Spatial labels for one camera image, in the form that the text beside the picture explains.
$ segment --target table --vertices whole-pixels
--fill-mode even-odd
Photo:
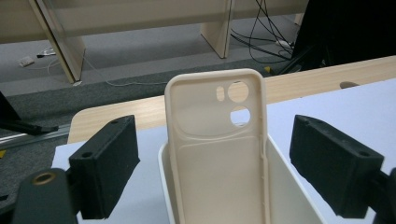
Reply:
[[[356,139],[363,145],[384,156],[381,171],[388,175],[396,167],[396,78],[348,88],[340,91],[323,92],[290,101],[267,106],[268,135],[272,138],[277,151],[290,164],[290,142],[292,139],[295,115],[320,119],[339,131]],[[327,161],[337,163],[336,158]],[[372,224],[375,211],[368,209],[364,219],[341,218],[318,194],[317,190],[302,177],[295,166],[290,173],[297,177],[307,198],[323,216],[323,223],[337,224]],[[336,173],[329,171],[329,181]]]
[[[358,63],[342,64],[264,79],[267,104],[326,91],[340,90],[340,83],[364,85],[396,77],[396,56]],[[78,112],[72,119],[67,143],[86,141],[109,121],[135,115],[136,129],[145,130],[166,124],[163,96],[103,105]]]
[[[359,85],[364,85],[364,84],[369,84],[369,83],[392,79],[392,78],[396,78],[395,56],[371,60],[371,61],[365,61],[360,63],[338,65],[335,67],[305,71],[301,73],[289,74],[279,77],[268,77],[265,79],[267,86],[268,103],[271,104],[268,105],[269,108],[268,118],[273,118],[274,112],[277,113],[278,111],[283,111],[283,113],[289,113],[292,109],[294,109],[294,106],[292,108],[285,107],[286,109],[282,107],[283,109],[280,110],[274,109],[274,107],[285,106],[295,101],[301,102],[301,101],[306,101],[308,99],[319,97],[320,95],[313,95],[316,93],[327,92],[324,94],[335,94],[337,95],[336,99],[339,99],[340,94],[342,95],[344,93],[343,91],[337,91],[337,90],[340,90],[340,83],[344,81],[349,81]],[[358,89],[349,89],[346,90],[346,92],[357,91],[357,90]],[[316,111],[311,107],[307,107],[305,108],[305,110],[307,110],[310,113]],[[321,113],[320,111],[317,113],[319,113],[320,115],[331,114],[329,112]],[[339,110],[337,113],[338,114],[334,117],[341,118],[342,116],[340,114],[342,114],[343,111]],[[134,208],[133,211],[128,212],[128,216],[130,216],[131,218],[133,217],[133,218],[145,219],[145,223],[160,223],[160,222],[168,223],[168,221],[165,219],[166,210],[164,207],[163,194],[161,192],[161,181],[160,178],[158,177],[158,172],[157,172],[158,163],[156,161],[158,148],[160,147],[160,144],[166,141],[166,127],[163,126],[165,124],[163,96],[132,101],[122,104],[116,104],[116,105],[99,106],[99,107],[83,110],[77,113],[72,121],[71,131],[69,135],[69,143],[87,140],[108,121],[129,114],[135,114],[136,116],[136,122],[138,123],[137,129],[139,130],[139,132],[137,132],[137,135],[138,138],[141,140],[139,143],[142,144],[141,147],[144,149],[141,153],[143,162],[142,164],[139,165],[141,172],[140,173],[136,172],[134,174],[134,180],[139,180],[139,181],[133,182],[134,187],[127,188],[127,192],[126,192],[126,194],[133,194],[134,199],[130,200],[131,199],[130,197],[123,197],[123,198],[121,197],[120,204],[132,206]],[[274,140],[277,139],[276,141],[277,144],[281,143],[283,145],[287,145],[288,144],[287,141],[279,141],[279,139],[290,139],[289,137],[286,138],[284,137],[285,129],[283,129],[283,126],[285,125],[282,126],[281,124],[275,122],[276,121],[274,119],[268,120],[268,125],[269,125],[268,130],[269,131],[276,130],[276,132],[271,132],[270,135],[274,138]],[[342,126],[341,124],[343,123],[347,123],[347,122],[344,122],[342,119],[341,121],[338,122],[336,126],[341,127]],[[78,144],[81,143],[76,143],[67,146],[75,146]],[[149,190],[146,190],[146,188],[141,188],[141,186],[147,186]],[[329,208],[328,207],[323,208],[324,206],[323,204],[326,205],[324,202],[316,205],[320,207],[321,212],[324,210],[327,211],[326,214],[330,214],[331,211],[329,211]],[[108,220],[108,223],[118,223],[118,222],[114,222],[114,220],[120,218],[120,216],[123,217],[125,215],[125,212],[123,211],[125,210],[120,210],[120,212],[117,213],[115,212],[113,219],[110,218]],[[150,211],[157,211],[157,212],[154,213],[155,214],[154,216],[153,214],[150,213]],[[364,223],[368,223],[367,221],[370,222],[370,220],[372,220],[372,217],[373,217],[373,212],[370,213],[368,219],[366,218],[364,220]],[[329,222],[329,219],[325,218],[324,220],[327,220],[328,222],[325,221],[324,223],[341,223],[339,222],[338,219],[336,219],[337,221]],[[362,223],[359,219],[355,219],[355,220],[349,219],[344,221],[347,223]]]

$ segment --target white box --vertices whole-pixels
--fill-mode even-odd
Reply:
[[[290,164],[279,153],[273,140],[268,136],[267,158],[269,162],[270,213],[272,224],[326,223],[312,206],[312,201],[303,190],[297,176],[290,172]],[[167,144],[158,154],[163,194],[170,224],[179,224],[174,179],[169,160]]]

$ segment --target desk leg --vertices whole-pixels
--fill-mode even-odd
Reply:
[[[67,79],[70,83],[79,81],[85,51],[82,38],[66,35],[55,11],[47,7],[46,0],[29,0],[29,2],[56,52]]]
[[[226,2],[223,21],[212,21],[201,24],[201,34],[219,55],[227,58],[230,45],[230,30],[233,15],[233,0]]]

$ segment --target white phone case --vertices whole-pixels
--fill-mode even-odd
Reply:
[[[166,86],[165,106],[180,224],[269,224],[262,76],[180,75]]]

